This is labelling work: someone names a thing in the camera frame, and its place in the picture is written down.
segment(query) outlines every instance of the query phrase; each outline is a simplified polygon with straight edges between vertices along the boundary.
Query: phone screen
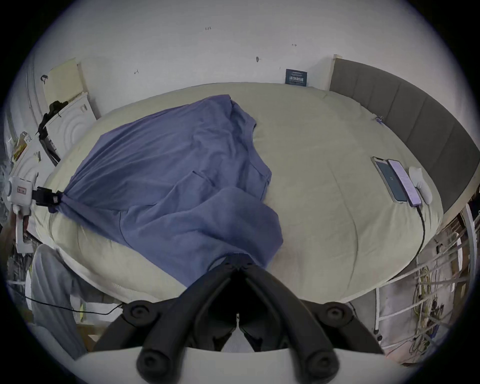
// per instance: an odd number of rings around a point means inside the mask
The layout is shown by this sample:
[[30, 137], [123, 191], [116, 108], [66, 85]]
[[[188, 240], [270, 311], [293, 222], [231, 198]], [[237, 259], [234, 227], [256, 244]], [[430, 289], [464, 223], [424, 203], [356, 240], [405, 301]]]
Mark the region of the phone screen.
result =
[[402, 188], [402, 184], [400, 184], [400, 180], [398, 179], [390, 164], [376, 158], [374, 158], [374, 161], [378, 169], [382, 173], [384, 180], [388, 184], [388, 188], [390, 189], [393, 198], [399, 202], [407, 202], [407, 195], [405, 194], [405, 191]]

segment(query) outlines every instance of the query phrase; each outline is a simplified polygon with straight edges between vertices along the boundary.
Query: smartphone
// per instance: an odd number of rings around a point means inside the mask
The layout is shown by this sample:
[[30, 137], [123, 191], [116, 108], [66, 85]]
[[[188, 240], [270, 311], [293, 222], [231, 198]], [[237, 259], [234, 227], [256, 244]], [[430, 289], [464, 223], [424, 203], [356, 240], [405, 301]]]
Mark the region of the smartphone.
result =
[[407, 195], [390, 164], [388, 164], [386, 160], [378, 157], [372, 157], [372, 161], [375, 164], [378, 173], [380, 173], [392, 200], [396, 203], [407, 203]]

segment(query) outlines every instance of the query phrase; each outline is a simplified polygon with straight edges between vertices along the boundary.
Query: upholstered headboard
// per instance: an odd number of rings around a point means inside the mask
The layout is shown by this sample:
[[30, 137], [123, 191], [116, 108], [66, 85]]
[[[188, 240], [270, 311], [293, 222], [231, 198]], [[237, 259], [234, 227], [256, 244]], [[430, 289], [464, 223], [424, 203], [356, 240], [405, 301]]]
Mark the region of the upholstered headboard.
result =
[[[353, 98], [383, 118], [433, 179], [444, 212], [464, 195], [479, 167], [480, 151], [433, 97], [391, 73], [340, 58], [334, 59], [330, 90]], [[466, 200], [458, 212], [472, 194], [462, 197]]]

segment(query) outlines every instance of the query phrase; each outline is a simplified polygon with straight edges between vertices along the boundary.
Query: black cable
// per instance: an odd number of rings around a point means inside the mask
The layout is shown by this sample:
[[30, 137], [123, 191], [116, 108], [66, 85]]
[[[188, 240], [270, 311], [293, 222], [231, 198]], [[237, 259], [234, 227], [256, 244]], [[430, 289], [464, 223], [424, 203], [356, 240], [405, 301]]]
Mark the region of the black cable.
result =
[[419, 213], [420, 220], [421, 220], [421, 225], [423, 227], [423, 236], [421, 238], [421, 244], [420, 244], [419, 250], [415, 254], [415, 257], [417, 257], [419, 255], [419, 253], [421, 251], [421, 248], [423, 247], [423, 242], [425, 241], [425, 220], [423, 219], [423, 215], [421, 214], [421, 209], [420, 209], [419, 205], [417, 205], [417, 212]]
[[390, 352], [388, 352], [385, 357], [387, 357], [388, 355], [390, 355], [390, 353], [392, 353], [393, 351], [399, 349], [402, 345], [404, 345], [405, 343], [409, 342], [410, 340], [407, 340], [407, 341], [404, 341], [402, 344], [400, 344], [398, 347], [395, 347], [393, 348]]
[[122, 304], [119, 304], [119, 305], [117, 305], [114, 309], [112, 309], [110, 312], [107, 312], [107, 313], [92, 312], [92, 311], [77, 311], [77, 310], [75, 310], [75, 309], [73, 309], [73, 308], [61, 307], [61, 306], [59, 306], [59, 305], [48, 304], [48, 303], [44, 303], [44, 302], [42, 302], [42, 301], [38, 301], [38, 300], [32, 299], [32, 298], [24, 295], [23, 293], [20, 293], [20, 292], [16, 291], [16, 290], [13, 289], [13, 288], [12, 288], [12, 291], [15, 292], [17, 295], [20, 295], [20, 296], [22, 296], [22, 297], [24, 297], [24, 298], [26, 298], [26, 299], [29, 299], [29, 300], [31, 300], [31, 301], [34, 301], [34, 302], [38, 303], [38, 304], [48, 305], [49, 307], [54, 307], [54, 308], [59, 308], [59, 309], [66, 309], [66, 310], [68, 310], [68, 311], [77, 312], [77, 313], [94, 313], [94, 314], [96, 314], [96, 315], [103, 315], [103, 316], [105, 316], [105, 315], [110, 315], [114, 310], [116, 310], [117, 308], [119, 308], [119, 307], [121, 307], [121, 306], [123, 305], [123, 303], [122, 303]]
[[358, 318], [359, 318], [359, 316], [357, 315], [357, 310], [355, 309], [355, 307], [353, 306], [353, 304], [352, 304], [352, 302], [351, 302], [351, 301], [349, 301], [348, 303], [349, 303], [349, 304], [350, 304], [350, 306], [352, 307], [352, 309], [353, 309], [353, 313], [355, 314], [355, 317], [358, 319]]

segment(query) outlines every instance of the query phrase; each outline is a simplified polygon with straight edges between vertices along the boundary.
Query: bolt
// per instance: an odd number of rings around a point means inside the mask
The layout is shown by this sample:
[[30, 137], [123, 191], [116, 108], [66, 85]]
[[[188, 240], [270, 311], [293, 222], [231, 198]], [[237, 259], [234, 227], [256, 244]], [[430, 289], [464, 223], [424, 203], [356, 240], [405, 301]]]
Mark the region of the bolt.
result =
[[341, 320], [344, 315], [343, 309], [338, 307], [332, 307], [327, 310], [327, 316], [331, 320]]
[[146, 351], [138, 361], [138, 369], [145, 378], [158, 379], [168, 373], [168, 358], [160, 352]]
[[338, 361], [333, 352], [317, 352], [308, 359], [307, 372], [315, 378], [333, 376], [338, 371]]
[[145, 307], [144, 305], [137, 305], [132, 308], [130, 313], [135, 319], [141, 319], [142, 317], [148, 315], [150, 312], [148, 308]]

